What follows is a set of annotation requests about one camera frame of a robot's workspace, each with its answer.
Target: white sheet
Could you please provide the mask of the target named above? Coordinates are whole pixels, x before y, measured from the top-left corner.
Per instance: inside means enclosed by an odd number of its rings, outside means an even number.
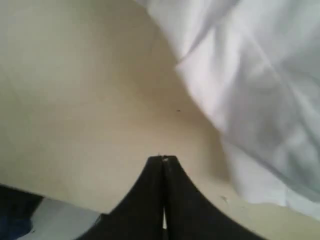
[[[137,1],[221,132],[238,193],[320,220],[320,2]]]

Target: wrinkled white cloth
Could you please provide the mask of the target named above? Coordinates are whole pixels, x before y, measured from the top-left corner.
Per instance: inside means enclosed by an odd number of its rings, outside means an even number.
[[[137,1],[220,131],[237,192],[320,220],[320,1]]]

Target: white fabric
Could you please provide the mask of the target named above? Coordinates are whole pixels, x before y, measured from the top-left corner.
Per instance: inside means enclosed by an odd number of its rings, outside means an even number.
[[[221,132],[238,193],[320,220],[320,1],[137,1]]]

